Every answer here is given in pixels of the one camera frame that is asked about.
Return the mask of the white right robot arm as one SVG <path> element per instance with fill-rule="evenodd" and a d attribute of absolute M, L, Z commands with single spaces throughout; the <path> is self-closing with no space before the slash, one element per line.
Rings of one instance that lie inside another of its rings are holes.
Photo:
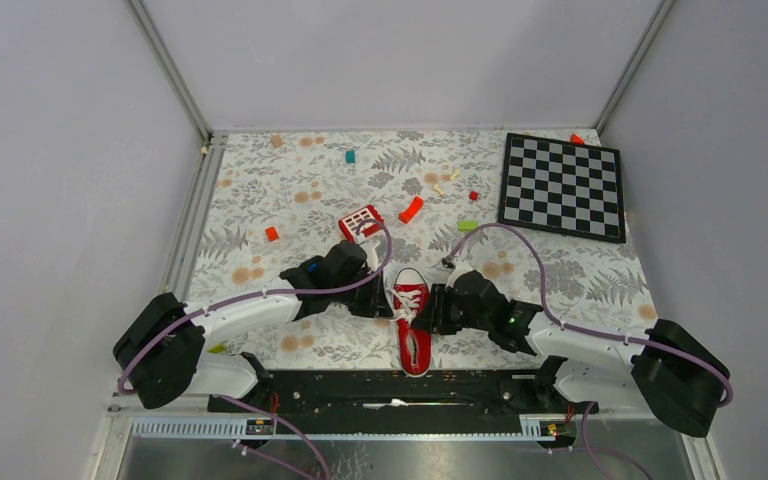
<path fill-rule="evenodd" d="M 413 327 L 438 335 L 483 331 L 501 349 L 541 360 L 533 396 L 543 410 L 589 403 L 651 414 L 691 436 L 708 435 L 729 371 L 670 320 L 630 334 L 554 322 L 537 304 L 507 298 L 480 273 L 435 284 Z"/>

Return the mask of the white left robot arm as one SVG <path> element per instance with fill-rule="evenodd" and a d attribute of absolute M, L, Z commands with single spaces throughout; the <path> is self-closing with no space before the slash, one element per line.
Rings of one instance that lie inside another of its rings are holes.
<path fill-rule="evenodd" d="M 391 254 L 378 239 L 342 241 L 259 290 L 208 306 L 189 307 L 171 292 L 159 294 L 113 347 L 123 373 L 119 388 L 136 395 L 146 409 L 182 395 L 226 395 L 245 410 L 259 410 L 270 397 L 266 370 L 251 354 L 215 354 L 213 347 L 333 305 L 362 318 L 391 316 L 383 285 Z"/>

